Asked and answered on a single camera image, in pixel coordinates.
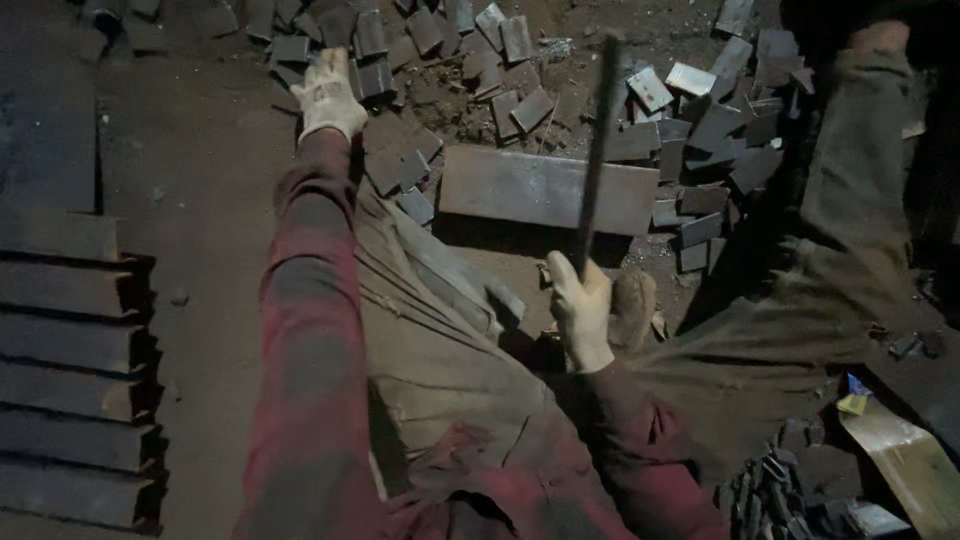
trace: work glove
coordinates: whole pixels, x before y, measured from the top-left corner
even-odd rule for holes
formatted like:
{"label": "work glove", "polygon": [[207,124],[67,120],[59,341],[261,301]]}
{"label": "work glove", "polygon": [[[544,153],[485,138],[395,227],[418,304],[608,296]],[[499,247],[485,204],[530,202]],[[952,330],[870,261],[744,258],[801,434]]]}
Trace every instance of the work glove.
{"label": "work glove", "polygon": [[611,282],[592,260],[587,261],[585,280],[560,252],[546,257],[553,279],[550,312],[557,319],[560,337],[573,365],[580,373],[595,373],[613,362],[607,342]]}
{"label": "work glove", "polygon": [[367,125],[367,111],[353,98],[350,89],[347,49],[324,49],[310,65],[299,85],[290,91],[300,101],[303,111],[303,138],[322,128],[333,128],[347,140]]}

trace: dirt floor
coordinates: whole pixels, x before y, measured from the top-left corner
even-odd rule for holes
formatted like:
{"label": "dirt floor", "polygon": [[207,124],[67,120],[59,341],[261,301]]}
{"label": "dirt floor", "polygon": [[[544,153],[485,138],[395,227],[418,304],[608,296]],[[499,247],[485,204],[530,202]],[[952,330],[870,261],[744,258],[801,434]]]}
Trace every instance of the dirt floor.
{"label": "dirt floor", "polygon": [[[396,16],[390,2],[378,4]],[[474,4],[483,8],[479,0]],[[66,2],[60,5],[73,10]],[[170,440],[169,492],[160,521],[163,536],[178,539],[227,537],[240,507],[259,383],[257,287],[273,233],[271,190],[293,156],[297,123],[271,108],[274,82],[266,56],[245,36],[212,40],[201,35],[196,17],[208,5],[206,0],[164,0],[160,22],[169,53],[135,57],[119,37],[97,68],[104,210],[125,218],[125,251],[156,258],[156,315],[150,331],[163,352],[158,378],[166,388],[157,420]],[[624,31],[629,42],[625,72],[644,61],[661,76],[672,61],[708,68],[723,44],[710,36],[719,5],[719,0],[548,0],[545,12],[524,12],[539,17],[538,24],[551,20],[556,36],[574,38],[572,57],[544,70],[544,85],[555,93],[568,80],[588,81],[599,36],[585,37],[585,29],[593,25]],[[530,6],[544,5],[520,1],[503,8],[509,16]],[[388,31],[392,39],[396,24]],[[404,114],[414,114],[447,142],[492,143],[488,109],[473,109],[475,118],[468,114],[454,122],[437,108],[411,104]],[[543,152],[582,157],[587,132],[565,134],[564,147],[548,145]],[[537,146],[531,139],[518,149],[536,152]],[[554,247],[548,239],[518,238],[512,246],[514,240],[500,238],[499,249],[491,249],[490,242],[475,236],[458,241],[455,230],[443,230],[442,219],[433,227],[458,253],[507,281],[527,303],[522,330],[536,338],[549,326],[549,293],[540,289],[536,266]],[[610,243],[615,252],[607,266],[622,259],[655,277],[667,326],[675,330],[699,277],[676,275],[672,237],[652,233],[629,244],[618,238],[599,242]],[[174,306],[171,299],[184,293],[187,304]],[[128,537],[8,513],[0,513],[0,536]]]}

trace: gloved hand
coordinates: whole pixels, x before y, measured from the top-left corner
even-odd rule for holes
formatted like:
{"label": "gloved hand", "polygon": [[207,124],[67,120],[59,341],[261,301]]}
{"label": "gloved hand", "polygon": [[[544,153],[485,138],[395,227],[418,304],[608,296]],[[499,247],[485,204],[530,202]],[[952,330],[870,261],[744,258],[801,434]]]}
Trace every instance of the gloved hand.
{"label": "gloved hand", "polygon": [[306,70],[303,82],[290,86],[303,111],[303,138],[322,128],[334,128],[347,140],[367,125],[367,111],[353,98],[347,49],[324,49]]}
{"label": "gloved hand", "polygon": [[613,352],[607,342],[610,279],[592,260],[587,261],[583,284],[564,254],[550,252],[546,261],[553,278],[550,312],[557,319],[566,351],[577,371],[598,372],[613,362]]}

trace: dirty trousers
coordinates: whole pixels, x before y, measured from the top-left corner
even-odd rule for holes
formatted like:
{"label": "dirty trousers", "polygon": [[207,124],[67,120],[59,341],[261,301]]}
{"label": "dirty trousers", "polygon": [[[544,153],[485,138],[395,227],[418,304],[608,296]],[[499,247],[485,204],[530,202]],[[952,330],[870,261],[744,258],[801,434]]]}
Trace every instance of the dirty trousers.
{"label": "dirty trousers", "polygon": [[[900,130],[911,70],[903,54],[845,51],[835,71],[797,226],[780,241],[768,293],[624,358],[638,388],[685,417],[707,480],[762,453],[784,419],[825,405],[833,368],[882,355],[870,331],[892,325],[908,301]],[[374,452],[415,460],[463,420],[498,441],[492,458],[505,454],[530,414],[555,406],[551,392],[468,322],[468,310],[428,290],[397,233],[409,218],[361,194],[356,220],[372,410],[380,403],[386,413],[378,421],[372,412],[372,432],[396,436],[391,449],[374,441]],[[381,468],[388,485],[402,484],[402,471]]]}

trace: plaid shirt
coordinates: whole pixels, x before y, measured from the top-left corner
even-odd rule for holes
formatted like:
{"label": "plaid shirt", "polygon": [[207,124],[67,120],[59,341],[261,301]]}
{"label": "plaid shirt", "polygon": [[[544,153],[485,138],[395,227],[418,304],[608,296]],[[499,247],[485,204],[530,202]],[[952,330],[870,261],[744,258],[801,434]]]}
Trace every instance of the plaid shirt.
{"label": "plaid shirt", "polygon": [[491,467],[478,458],[487,434],[454,424],[418,462],[418,487],[382,503],[369,462],[349,145],[320,130],[299,153],[276,187],[260,289],[263,381],[234,538],[729,537],[687,470],[677,419],[618,361],[580,378],[591,405],[582,425],[534,415]]}

